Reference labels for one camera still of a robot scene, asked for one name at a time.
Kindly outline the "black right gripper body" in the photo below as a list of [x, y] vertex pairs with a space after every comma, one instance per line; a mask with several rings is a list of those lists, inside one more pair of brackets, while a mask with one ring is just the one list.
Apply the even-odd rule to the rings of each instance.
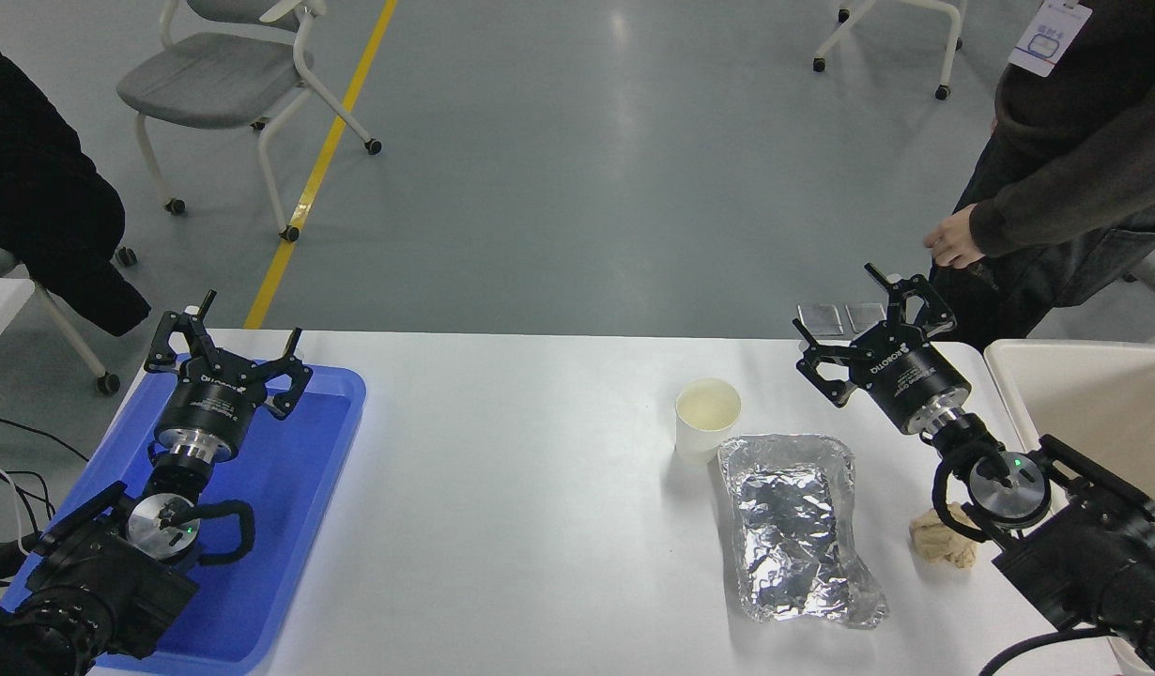
[[862, 351], [860, 363], [854, 364], [854, 385], [865, 389], [903, 434], [921, 433], [925, 407], [941, 401], [962, 407], [973, 391], [916, 325], [877, 324], [855, 337], [854, 346]]

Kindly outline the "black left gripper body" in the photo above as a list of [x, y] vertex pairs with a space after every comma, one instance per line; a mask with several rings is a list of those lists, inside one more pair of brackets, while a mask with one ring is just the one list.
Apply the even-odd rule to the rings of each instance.
[[184, 361], [177, 385], [161, 415], [161, 441], [174, 444], [179, 433], [201, 432], [222, 444], [243, 444], [256, 408], [264, 401], [263, 385], [247, 382], [255, 363], [222, 356]]

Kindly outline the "person's hand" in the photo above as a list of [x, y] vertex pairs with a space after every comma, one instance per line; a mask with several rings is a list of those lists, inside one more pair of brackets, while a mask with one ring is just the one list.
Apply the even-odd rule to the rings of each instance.
[[937, 267], [964, 269], [986, 257], [974, 239], [971, 226], [974, 209], [976, 205], [969, 205], [951, 214], [922, 239], [922, 247], [929, 250]]

